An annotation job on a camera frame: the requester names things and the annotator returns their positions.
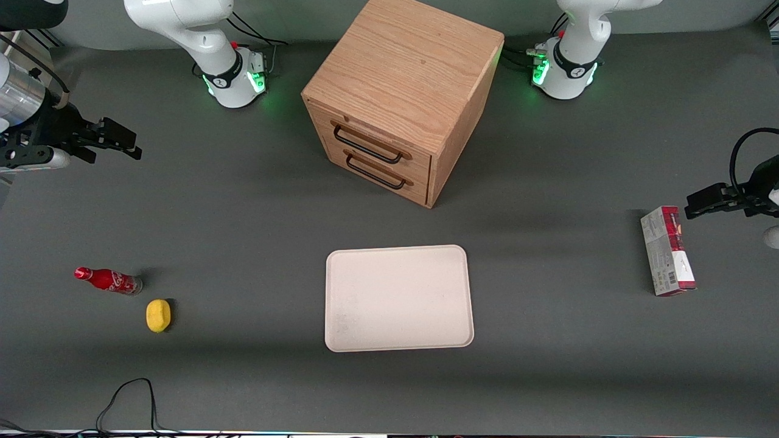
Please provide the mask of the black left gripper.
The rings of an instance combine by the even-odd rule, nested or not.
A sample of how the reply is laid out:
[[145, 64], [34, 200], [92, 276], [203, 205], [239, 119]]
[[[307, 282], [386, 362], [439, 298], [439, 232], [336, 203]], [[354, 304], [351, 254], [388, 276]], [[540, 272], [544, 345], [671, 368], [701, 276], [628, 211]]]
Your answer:
[[755, 167], [747, 182], [738, 184], [742, 202], [729, 184], [718, 182], [687, 196], [684, 208], [688, 220], [716, 212], [744, 210], [746, 217], [778, 217], [778, 155]]

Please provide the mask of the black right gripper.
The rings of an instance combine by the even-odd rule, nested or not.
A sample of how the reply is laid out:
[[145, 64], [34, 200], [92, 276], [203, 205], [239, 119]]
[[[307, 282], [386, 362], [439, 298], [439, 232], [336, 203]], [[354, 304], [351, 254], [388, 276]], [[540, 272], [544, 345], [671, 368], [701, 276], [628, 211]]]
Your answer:
[[134, 160], [142, 150], [134, 146], [136, 133], [103, 117], [97, 123], [83, 119], [74, 105], [53, 109], [41, 107], [29, 120], [11, 127], [2, 119], [1, 167], [3, 170], [55, 170], [70, 165], [72, 158], [94, 164], [93, 148], [125, 153]]

